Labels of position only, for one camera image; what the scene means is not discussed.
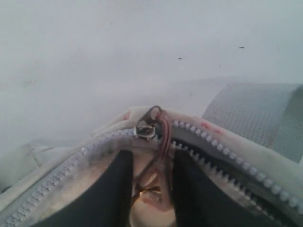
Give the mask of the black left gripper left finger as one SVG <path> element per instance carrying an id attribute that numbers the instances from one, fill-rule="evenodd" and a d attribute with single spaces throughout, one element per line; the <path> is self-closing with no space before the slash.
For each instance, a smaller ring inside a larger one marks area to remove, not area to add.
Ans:
<path id="1" fill-rule="evenodd" d="M 37 227 L 125 227 L 131 209 L 133 154 L 121 150 L 92 186 Z"/>

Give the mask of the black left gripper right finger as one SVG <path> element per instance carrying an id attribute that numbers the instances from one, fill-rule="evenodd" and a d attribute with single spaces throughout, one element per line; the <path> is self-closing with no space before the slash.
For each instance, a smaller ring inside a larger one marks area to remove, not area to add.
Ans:
<path id="1" fill-rule="evenodd" d="M 255 215 L 220 190 L 193 161 L 177 150 L 172 173 L 172 197 L 178 227 L 276 227 L 264 215 Z"/>

